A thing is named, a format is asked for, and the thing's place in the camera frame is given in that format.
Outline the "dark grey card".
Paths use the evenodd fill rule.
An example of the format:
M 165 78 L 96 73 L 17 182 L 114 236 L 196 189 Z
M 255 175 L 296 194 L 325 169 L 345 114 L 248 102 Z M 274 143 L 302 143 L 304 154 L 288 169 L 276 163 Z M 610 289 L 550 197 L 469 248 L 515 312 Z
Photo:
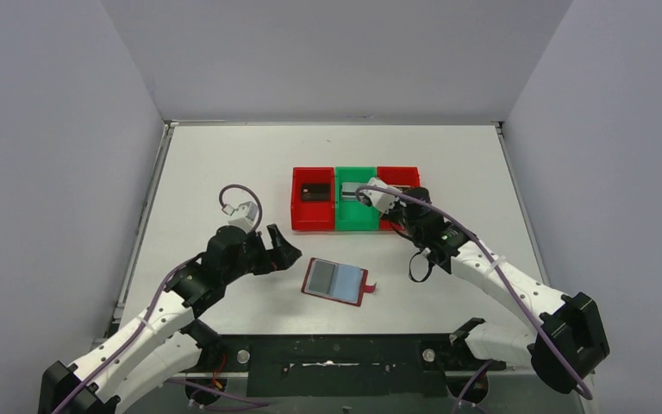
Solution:
M 306 291 L 319 295 L 328 295 L 334 284 L 337 265 L 325 260 L 313 260 L 310 268 Z

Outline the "red leather card holder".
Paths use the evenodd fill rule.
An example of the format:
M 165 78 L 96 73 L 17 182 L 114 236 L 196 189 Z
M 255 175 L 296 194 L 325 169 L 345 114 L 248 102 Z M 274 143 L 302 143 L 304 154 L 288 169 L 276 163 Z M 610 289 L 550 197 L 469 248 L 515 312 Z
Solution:
M 331 289 L 331 292 L 328 295 L 319 295 L 319 294 L 307 292 L 306 283 L 308 280 L 310 268 L 313 264 L 313 260 L 324 260 L 324 259 L 319 259 L 314 257 L 309 260 L 309 265 L 306 274 L 304 276 L 303 284 L 301 288 L 301 293 L 303 294 L 317 298 L 323 298 L 337 303 L 360 307 L 364 296 L 366 294 L 373 294 L 377 289 L 376 284 L 373 285 L 367 284 L 368 273 L 369 273 L 367 269 L 348 264 L 337 263 L 330 260 L 325 260 L 337 265 L 336 273 L 334 277 L 334 284 Z

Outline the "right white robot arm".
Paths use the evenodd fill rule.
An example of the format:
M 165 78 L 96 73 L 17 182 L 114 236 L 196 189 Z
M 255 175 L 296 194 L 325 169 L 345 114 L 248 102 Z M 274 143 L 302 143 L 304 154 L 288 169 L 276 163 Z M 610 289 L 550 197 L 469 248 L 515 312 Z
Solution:
M 591 400 L 586 378 L 610 354 L 596 301 L 544 285 L 486 246 L 457 220 L 431 203 L 428 190 L 368 191 L 372 206 L 412 242 L 428 262 L 477 287 L 526 324 L 523 330 L 471 320 L 455 332 L 450 355 L 463 368 L 493 360 L 530 367 L 556 392 Z

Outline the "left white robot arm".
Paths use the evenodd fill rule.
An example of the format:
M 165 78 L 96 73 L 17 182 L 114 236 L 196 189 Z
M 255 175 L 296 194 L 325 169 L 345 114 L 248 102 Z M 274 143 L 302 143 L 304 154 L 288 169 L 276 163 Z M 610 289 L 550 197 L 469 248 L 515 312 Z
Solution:
M 173 375 L 220 359 L 220 336 L 201 315 L 248 275 L 291 268 L 303 255 L 278 226 L 258 231 L 220 227 L 201 253 L 160 282 L 148 307 L 75 361 L 54 362 L 42 375 L 40 413 L 119 413 Z

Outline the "black credit card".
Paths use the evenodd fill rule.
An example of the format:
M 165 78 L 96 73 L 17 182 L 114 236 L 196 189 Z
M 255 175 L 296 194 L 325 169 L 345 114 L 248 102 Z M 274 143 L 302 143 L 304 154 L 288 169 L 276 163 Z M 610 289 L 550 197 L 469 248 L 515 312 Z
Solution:
M 331 199 L 331 184 L 302 183 L 300 199 L 306 203 L 329 202 Z

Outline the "silver credit card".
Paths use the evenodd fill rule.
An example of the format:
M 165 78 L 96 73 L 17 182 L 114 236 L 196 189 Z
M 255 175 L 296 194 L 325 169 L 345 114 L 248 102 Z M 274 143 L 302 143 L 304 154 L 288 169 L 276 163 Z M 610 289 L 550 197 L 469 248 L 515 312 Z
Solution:
M 356 191 L 362 186 L 364 183 L 360 182 L 342 182 L 340 185 L 340 199 L 344 201 L 355 201 L 356 198 Z

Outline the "right red bin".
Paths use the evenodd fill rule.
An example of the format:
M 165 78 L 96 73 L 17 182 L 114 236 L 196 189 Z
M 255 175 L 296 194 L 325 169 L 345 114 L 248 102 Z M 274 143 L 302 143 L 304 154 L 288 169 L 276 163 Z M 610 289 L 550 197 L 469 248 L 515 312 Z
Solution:
M 377 176 L 387 185 L 400 190 L 421 185 L 420 174 L 416 166 L 378 166 Z M 393 230 L 405 232 L 402 225 L 392 223 L 382 217 L 379 218 L 378 224 L 378 229 L 382 232 L 392 232 Z

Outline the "red bin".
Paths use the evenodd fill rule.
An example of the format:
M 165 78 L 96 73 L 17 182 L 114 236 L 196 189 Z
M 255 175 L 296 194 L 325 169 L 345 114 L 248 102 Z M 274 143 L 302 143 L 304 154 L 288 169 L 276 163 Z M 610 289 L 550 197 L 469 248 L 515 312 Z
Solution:
M 377 176 L 387 185 L 400 190 L 421 185 L 420 174 L 416 166 L 378 166 Z M 378 224 L 378 229 L 382 232 L 392 232 L 393 230 L 405 232 L 402 225 L 392 223 L 382 217 L 379 218 Z
M 295 231 L 335 230 L 335 170 L 296 166 L 292 171 L 290 224 Z

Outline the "left red bin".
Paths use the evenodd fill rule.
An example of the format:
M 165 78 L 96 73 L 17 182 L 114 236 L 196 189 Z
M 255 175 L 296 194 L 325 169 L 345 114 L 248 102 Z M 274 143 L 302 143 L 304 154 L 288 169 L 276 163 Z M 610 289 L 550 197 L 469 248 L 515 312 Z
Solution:
M 290 224 L 295 231 L 335 230 L 335 170 L 296 166 L 292 171 Z

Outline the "green middle bin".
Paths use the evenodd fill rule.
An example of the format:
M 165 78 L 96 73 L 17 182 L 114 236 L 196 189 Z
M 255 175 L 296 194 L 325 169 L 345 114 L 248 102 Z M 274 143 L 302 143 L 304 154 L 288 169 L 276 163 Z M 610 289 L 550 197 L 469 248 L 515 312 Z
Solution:
M 337 166 L 335 168 L 335 229 L 337 231 L 377 231 L 379 213 L 355 201 L 340 199 L 342 182 L 360 182 L 366 184 L 377 176 L 375 166 Z

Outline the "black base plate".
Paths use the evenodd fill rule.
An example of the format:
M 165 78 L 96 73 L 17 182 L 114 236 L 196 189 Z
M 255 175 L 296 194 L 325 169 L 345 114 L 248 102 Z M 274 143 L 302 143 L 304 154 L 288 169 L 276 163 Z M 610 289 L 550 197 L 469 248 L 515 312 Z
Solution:
M 257 398 L 442 398 L 482 365 L 446 333 L 225 335 L 184 374 L 203 384 L 245 380 Z

